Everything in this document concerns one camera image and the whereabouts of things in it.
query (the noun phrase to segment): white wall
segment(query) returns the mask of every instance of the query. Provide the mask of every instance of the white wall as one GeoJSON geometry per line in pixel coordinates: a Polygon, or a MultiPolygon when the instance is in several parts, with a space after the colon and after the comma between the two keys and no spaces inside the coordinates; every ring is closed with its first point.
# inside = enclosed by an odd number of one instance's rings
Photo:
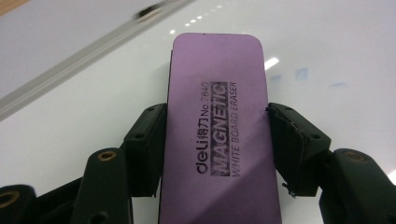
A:
{"type": "Polygon", "coordinates": [[[159,0],[35,0],[0,17],[0,99],[159,0]]]}

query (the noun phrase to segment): white table surface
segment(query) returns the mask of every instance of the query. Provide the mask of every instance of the white table surface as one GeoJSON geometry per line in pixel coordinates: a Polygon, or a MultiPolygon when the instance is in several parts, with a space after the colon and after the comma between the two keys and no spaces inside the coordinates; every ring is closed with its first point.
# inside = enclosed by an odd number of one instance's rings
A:
{"type": "MultiPolygon", "coordinates": [[[[187,32],[258,37],[265,59],[279,59],[266,71],[270,102],[317,125],[331,150],[369,154],[396,183],[395,1],[202,0],[1,121],[0,186],[44,194],[119,146],[144,108],[166,101],[172,43],[187,32]]],[[[292,199],[278,182],[283,223],[322,223],[318,197],[292,199]]],[[[135,223],[157,215],[158,199],[134,199],[135,223]]]]}

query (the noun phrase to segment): white surface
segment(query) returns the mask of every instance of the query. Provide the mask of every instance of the white surface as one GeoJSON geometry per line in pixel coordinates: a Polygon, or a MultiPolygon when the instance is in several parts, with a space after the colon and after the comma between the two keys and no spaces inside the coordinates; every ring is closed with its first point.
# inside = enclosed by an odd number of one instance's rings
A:
{"type": "MultiPolygon", "coordinates": [[[[279,59],[266,71],[270,101],[317,125],[331,150],[367,153],[394,178],[395,21],[390,0],[193,3],[2,121],[0,186],[41,195],[81,176],[94,151],[119,146],[144,108],[166,101],[172,42],[185,32],[257,36],[264,57],[279,59]]],[[[322,223],[318,197],[279,195],[283,223],[322,223]]],[[[157,215],[157,199],[134,199],[135,223],[157,215]]]]}
{"type": "Polygon", "coordinates": [[[35,0],[0,17],[0,99],[160,0],[35,0]]]}

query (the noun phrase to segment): glossy surface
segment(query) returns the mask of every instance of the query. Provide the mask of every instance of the glossy surface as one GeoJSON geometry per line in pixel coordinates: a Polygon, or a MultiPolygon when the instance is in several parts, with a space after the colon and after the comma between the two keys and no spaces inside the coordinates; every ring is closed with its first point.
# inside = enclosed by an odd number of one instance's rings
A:
{"type": "MultiPolygon", "coordinates": [[[[40,195],[81,176],[94,151],[119,146],[143,109],[166,101],[172,42],[186,32],[258,37],[265,60],[278,59],[266,71],[270,102],[313,122],[331,150],[369,154],[396,183],[395,21],[390,0],[190,4],[3,120],[0,185],[40,195]]],[[[280,184],[279,196],[283,223],[322,223],[318,198],[294,200],[280,184]]],[[[134,199],[134,213],[156,223],[158,200],[134,199]]]]}

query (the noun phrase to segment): purple eraser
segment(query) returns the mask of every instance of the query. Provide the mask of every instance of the purple eraser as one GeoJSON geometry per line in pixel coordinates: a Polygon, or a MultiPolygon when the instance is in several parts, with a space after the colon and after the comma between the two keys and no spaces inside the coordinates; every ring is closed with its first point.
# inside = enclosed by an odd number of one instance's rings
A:
{"type": "Polygon", "coordinates": [[[267,105],[258,39],[177,37],[160,224],[281,223],[267,105]]]}

